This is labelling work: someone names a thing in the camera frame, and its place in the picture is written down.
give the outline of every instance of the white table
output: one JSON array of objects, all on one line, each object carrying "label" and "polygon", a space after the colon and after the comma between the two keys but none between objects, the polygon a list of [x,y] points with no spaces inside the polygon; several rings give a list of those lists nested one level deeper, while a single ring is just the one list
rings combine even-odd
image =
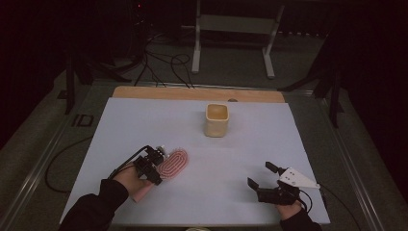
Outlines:
[{"label": "white table", "polygon": [[[115,213],[119,226],[262,226],[279,222],[270,204],[257,202],[247,177],[261,187],[277,186],[270,161],[314,174],[285,103],[224,102],[230,123],[224,138],[203,134],[206,100],[111,98],[66,204],[64,215],[87,193],[98,193],[100,179],[149,144],[167,151],[185,148],[187,167],[156,186],[138,204],[128,199]],[[319,190],[303,189],[313,199],[311,218],[330,222]],[[302,199],[309,204],[306,196]]]}]

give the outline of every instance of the metal stand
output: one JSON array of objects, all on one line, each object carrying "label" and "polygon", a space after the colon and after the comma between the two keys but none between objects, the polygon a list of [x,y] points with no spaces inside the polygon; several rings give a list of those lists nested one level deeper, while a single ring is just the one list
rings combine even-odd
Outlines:
[{"label": "metal stand", "polygon": [[270,50],[275,40],[279,28],[279,21],[282,17],[285,6],[281,6],[279,8],[278,14],[275,19],[268,19],[201,14],[200,5],[201,0],[197,0],[197,12],[195,19],[195,47],[194,54],[192,56],[191,68],[192,73],[198,73],[200,68],[200,32],[201,30],[208,30],[269,35],[270,39],[268,45],[262,49],[262,54],[264,56],[267,77],[269,79],[275,78],[272,61],[270,59]]}]

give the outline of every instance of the yellow cup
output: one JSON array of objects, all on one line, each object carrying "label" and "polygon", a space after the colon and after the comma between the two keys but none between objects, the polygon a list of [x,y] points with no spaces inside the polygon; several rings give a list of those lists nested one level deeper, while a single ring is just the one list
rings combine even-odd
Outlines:
[{"label": "yellow cup", "polygon": [[208,104],[204,134],[207,137],[221,138],[228,129],[228,107],[224,104]]}]

